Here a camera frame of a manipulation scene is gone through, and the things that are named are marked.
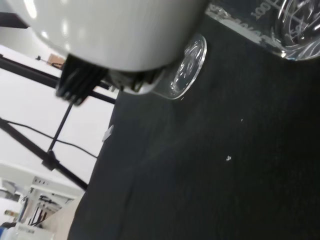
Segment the white wall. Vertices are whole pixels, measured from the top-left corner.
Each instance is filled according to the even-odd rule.
[[[5,57],[12,51],[0,47],[0,54]],[[28,59],[17,54],[17,60],[26,65],[37,66],[48,72],[55,68]],[[36,128],[54,136],[68,103],[55,97],[55,90],[32,80],[7,72],[0,68],[0,117]],[[61,132],[60,140],[71,142],[98,155],[102,147],[102,139],[108,129],[114,106],[110,103],[89,97],[80,107],[71,110],[69,118]],[[51,140],[31,130],[16,127],[43,150],[47,151]],[[57,143],[54,152],[61,163],[88,182],[96,159],[72,146]],[[16,164],[37,173],[49,174],[57,182],[69,183],[58,172],[49,172],[41,161],[29,150],[0,130],[0,161]]]
[[[6,0],[0,0],[0,12],[13,13],[11,7],[7,4]]]
[[[16,201],[0,198],[0,225],[5,222],[12,222],[14,220],[14,217],[5,215],[6,210],[19,213],[21,208],[22,205]]]
[[[0,27],[0,45],[22,53],[32,59],[41,56],[48,60],[51,54],[59,55],[44,44],[29,27],[27,29]]]

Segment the black table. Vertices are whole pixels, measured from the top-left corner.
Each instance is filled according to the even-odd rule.
[[[70,240],[320,239],[320,62],[199,32],[184,99],[119,96]]]

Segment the glass beaker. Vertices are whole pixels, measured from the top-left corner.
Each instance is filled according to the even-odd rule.
[[[199,33],[195,34],[184,50],[182,61],[166,67],[152,90],[167,99],[182,97],[197,79],[207,54],[207,41]]]
[[[212,0],[206,14],[284,59],[320,55],[319,0]]]

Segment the small debris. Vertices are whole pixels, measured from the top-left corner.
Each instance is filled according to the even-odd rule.
[[[105,140],[107,140],[108,137],[111,136],[112,134],[112,131],[114,129],[114,125],[112,125],[105,133],[104,133],[104,136],[103,136],[103,139],[102,139],[102,142],[104,142]]]

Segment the printed number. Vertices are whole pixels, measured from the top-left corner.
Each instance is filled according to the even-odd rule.
[[[269,11],[271,9],[271,6],[266,2],[261,3],[260,7],[263,8],[265,11]]]
[[[262,7],[257,7],[257,8],[255,9],[255,13],[256,13],[257,15],[260,15],[260,17],[263,16],[263,15],[265,15],[265,14],[266,14],[266,11],[267,11],[267,10],[265,10],[265,9],[262,8]]]
[[[260,31],[252,31],[255,35],[257,35],[258,37],[261,36],[261,32]]]
[[[258,20],[261,16],[259,16],[258,14],[252,12],[251,16],[254,16],[256,20]]]

